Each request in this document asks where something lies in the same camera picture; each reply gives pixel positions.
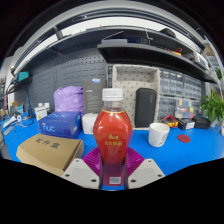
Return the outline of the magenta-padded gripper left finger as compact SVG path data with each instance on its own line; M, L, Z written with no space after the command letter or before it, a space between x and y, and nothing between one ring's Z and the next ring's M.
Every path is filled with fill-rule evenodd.
M98 148L94 148L82 159L75 158L62 177L76 185L90 189L102 186L102 162Z

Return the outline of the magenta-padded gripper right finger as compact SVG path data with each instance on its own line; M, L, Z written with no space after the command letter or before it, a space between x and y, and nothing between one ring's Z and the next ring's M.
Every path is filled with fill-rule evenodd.
M164 176L165 174L153 159L144 159L134 149L128 149L125 160L124 178L124 186L126 189L141 188Z

